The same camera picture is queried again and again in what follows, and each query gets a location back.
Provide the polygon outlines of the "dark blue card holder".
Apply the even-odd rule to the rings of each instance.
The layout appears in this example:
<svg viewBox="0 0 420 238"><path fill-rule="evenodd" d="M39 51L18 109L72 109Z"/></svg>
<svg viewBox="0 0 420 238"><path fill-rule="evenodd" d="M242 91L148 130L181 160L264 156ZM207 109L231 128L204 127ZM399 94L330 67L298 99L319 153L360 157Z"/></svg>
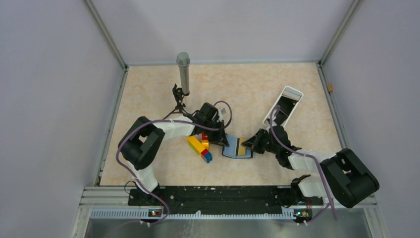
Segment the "dark blue card holder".
<svg viewBox="0 0 420 238"><path fill-rule="evenodd" d="M231 158L231 159L250 159L253 158L253 151L247 149L245 156L237 156L236 149L237 149L237 140L239 137L227 134L226 135L229 146L223 146L222 148L222 156Z"/></svg>

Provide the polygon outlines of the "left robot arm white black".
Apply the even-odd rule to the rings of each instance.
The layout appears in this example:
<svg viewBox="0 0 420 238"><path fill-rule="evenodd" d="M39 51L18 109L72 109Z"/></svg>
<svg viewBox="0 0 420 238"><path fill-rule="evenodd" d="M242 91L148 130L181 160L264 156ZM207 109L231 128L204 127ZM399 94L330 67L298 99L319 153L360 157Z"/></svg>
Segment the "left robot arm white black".
<svg viewBox="0 0 420 238"><path fill-rule="evenodd" d="M176 118L150 120L145 116L137 118L123 136L117 147L116 156L121 155L128 164L125 168L140 188L140 199L147 205L158 201L158 181L152 169L162 142L178 137L206 134L209 143L227 146L225 129L231 120L224 121L222 109L204 103L193 113L180 112Z"/></svg>

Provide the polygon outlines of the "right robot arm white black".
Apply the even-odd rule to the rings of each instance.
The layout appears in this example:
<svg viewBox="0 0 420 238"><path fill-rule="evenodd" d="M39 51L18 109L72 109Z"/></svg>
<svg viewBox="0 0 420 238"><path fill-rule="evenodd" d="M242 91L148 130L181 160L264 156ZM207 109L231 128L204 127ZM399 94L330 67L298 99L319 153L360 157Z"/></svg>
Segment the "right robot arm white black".
<svg viewBox="0 0 420 238"><path fill-rule="evenodd" d="M380 188L377 178L351 149L321 153L296 147L280 125L259 129L242 142L242 146L258 154L274 154L284 168L318 173L324 177L307 177L299 181L298 186L290 191L296 204L304 204L310 197L326 197L337 200L346 208L353 208Z"/></svg>

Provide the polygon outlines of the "gold striped credit card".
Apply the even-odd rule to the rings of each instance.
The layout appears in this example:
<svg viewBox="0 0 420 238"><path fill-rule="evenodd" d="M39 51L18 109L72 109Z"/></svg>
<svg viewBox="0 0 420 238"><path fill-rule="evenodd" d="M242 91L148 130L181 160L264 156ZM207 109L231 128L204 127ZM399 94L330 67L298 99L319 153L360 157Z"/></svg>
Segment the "gold striped credit card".
<svg viewBox="0 0 420 238"><path fill-rule="evenodd" d="M245 156L247 148L242 145L243 142L245 142L247 139L245 137L240 137L237 140L237 149L236 149L236 155L237 156Z"/></svg>

